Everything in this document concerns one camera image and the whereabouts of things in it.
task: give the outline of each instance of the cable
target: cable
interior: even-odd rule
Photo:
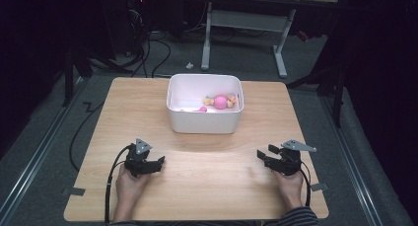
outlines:
[[[129,145],[124,147],[119,152],[116,159],[114,159],[113,165],[111,166],[110,173],[109,173],[108,178],[107,178],[107,184],[106,184],[106,188],[105,188],[105,198],[104,198],[104,224],[105,225],[109,225],[109,222],[110,222],[108,216],[109,216],[109,209],[110,209],[110,188],[111,188],[111,180],[113,179],[113,171],[114,171],[114,169],[116,168],[117,165],[123,163],[123,162],[117,163],[117,161],[119,160],[120,155],[122,155],[123,152],[125,152],[127,149],[129,149]]]
[[[147,69],[145,68],[145,61],[148,59],[148,55],[150,55],[150,47],[151,47],[150,46],[150,36],[148,36],[148,38],[147,38],[147,44],[148,44],[147,55],[145,56],[145,58],[142,59],[141,64],[139,64],[138,67],[132,72],[131,77],[134,77],[136,72],[139,70],[139,68],[141,68],[141,66],[143,66],[145,77],[148,78]]]
[[[169,54],[167,54],[166,58],[162,62],[160,62],[160,64],[158,64],[156,67],[154,67],[153,72],[151,73],[151,78],[154,78],[154,74],[155,74],[157,68],[159,68],[165,61],[167,61],[167,59],[169,59],[170,55],[172,54],[172,50],[170,49],[170,46],[167,45],[163,41],[159,41],[159,40],[151,40],[151,41],[159,42],[159,43],[165,45],[169,49]]]
[[[311,171],[310,171],[310,169],[308,168],[308,166],[304,162],[302,162],[302,164],[304,164],[305,168],[307,169],[308,176],[309,176],[309,179],[310,179],[310,182],[311,182]]]
[[[301,173],[304,176],[305,181],[307,182],[307,200],[305,201],[305,206],[310,206],[311,204],[311,180],[308,180],[307,175],[301,169]]]
[[[98,63],[91,60],[90,63],[91,63],[92,66],[95,66],[95,67],[100,68],[100,69],[111,68],[111,69],[114,69],[116,71],[121,71],[121,72],[127,73],[127,72],[130,72],[130,71],[126,70],[125,69],[126,67],[134,65],[134,64],[138,63],[139,61],[143,60],[144,49],[143,49],[141,43],[145,39],[145,36],[148,33],[148,29],[150,27],[150,21],[149,20],[144,20],[141,17],[141,14],[134,9],[129,9],[128,13],[129,13],[129,15],[131,15],[130,16],[130,18],[131,18],[131,24],[130,25],[133,29],[133,34],[134,34],[134,49],[136,49],[135,57],[132,60],[130,60],[130,61],[124,63],[124,64],[118,65],[118,64],[115,64],[115,63],[111,62],[110,60],[101,58],[101,57],[97,56],[96,54],[88,52],[89,57],[93,57],[96,60],[98,60],[100,63],[105,65],[105,66],[101,66]]]
[[[119,71],[119,72],[122,72],[122,73],[130,73],[130,71],[129,70],[126,70],[124,67],[119,66],[116,63],[114,63],[114,62],[112,62],[112,61],[110,61],[108,59],[105,59],[105,58],[99,56],[98,54],[95,54],[94,52],[86,49],[85,47],[79,46],[79,48],[80,48],[80,50],[82,52],[84,52],[84,54],[87,57],[93,57],[94,59],[98,60],[102,64],[106,65],[107,67],[109,67],[109,68],[111,68],[111,69],[113,69],[115,71]]]
[[[86,116],[86,118],[84,118],[83,122],[80,124],[80,126],[78,127],[77,131],[74,133],[73,135],[73,139],[71,140],[71,144],[70,144],[70,148],[69,148],[69,155],[70,155],[70,161],[71,164],[73,165],[74,169],[77,172],[80,172],[80,169],[76,166],[76,164],[74,163],[73,160],[73,145],[74,145],[74,141],[78,135],[78,133],[80,132],[81,128],[84,126],[84,124],[87,122],[87,120],[90,118],[90,116],[92,116],[105,102],[102,102],[101,104],[99,104],[94,110],[92,110],[89,115]]]
[[[199,22],[196,24],[196,26],[194,28],[192,28],[190,30],[187,30],[187,31],[183,31],[184,33],[192,32],[192,31],[195,31],[195,30],[200,30],[201,28],[205,28],[204,26],[201,26],[201,27],[199,27],[199,26],[202,24],[203,18],[205,17],[205,14],[206,14],[205,12],[207,10],[207,7],[208,7],[208,3],[206,2],[205,7],[203,8],[202,16],[200,17]]]

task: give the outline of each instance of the person's hand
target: person's hand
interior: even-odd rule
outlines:
[[[136,178],[125,169],[122,164],[116,180],[117,206],[114,211],[113,222],[129,221],[132,219],[132,209],[144,190],[145,184],[151,175],[137,176]]]
[[[276,171],[273,173],[279,182],[279,190],[285,200],[287,210],[303,206],[301,201],[302,183],[304,182],[302,173],[297,172],[292,176],[284,176]]]

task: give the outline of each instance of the dark background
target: dark background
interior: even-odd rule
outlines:
[[[116,52],[131,50],[131,44],[124,42],[130,38],[120,37],[130,36],[123,0],[115,0],[114,4],[108,0],[0,2],[3,156],[62,73],[70,45],[81,44],[113,58]],[[183,0],[147,3],[154,12],[153,25],[175,35],[186,29],[183,20],[193,24],[200,16],[187,14],[192,10],[184,8],[202,8],[201,2]],[[335,57],[347,44],[355,44],[350,59],[344,61],[348,65],[345,86],[376,156],[400,201],[418,224],[412,213],[418,199],[417,0],[340,0],[340,4],[366,6],[369,11],[358,17],[357,23],[344,21],[350,17],[336,23],[334,14],[324,15],[323,11],[297,13],[291,33],[304,31],[313,37],[338,31],[338,38],[330,38],[336,43],[327,44],[333,48],[325,49],[325,60],[332,62],[338,62]]]

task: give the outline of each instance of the sleeve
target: sleeve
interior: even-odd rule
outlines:
[[[292,209],[283,215],[277,226],[315,226],[319,225],[316,215],[307,206]]]

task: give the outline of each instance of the pink ball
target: pink ball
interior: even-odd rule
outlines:
[[[214,100],[214,104],[216,109],[223,110],[228,106],[228,99],[225,96],[217,96]]]

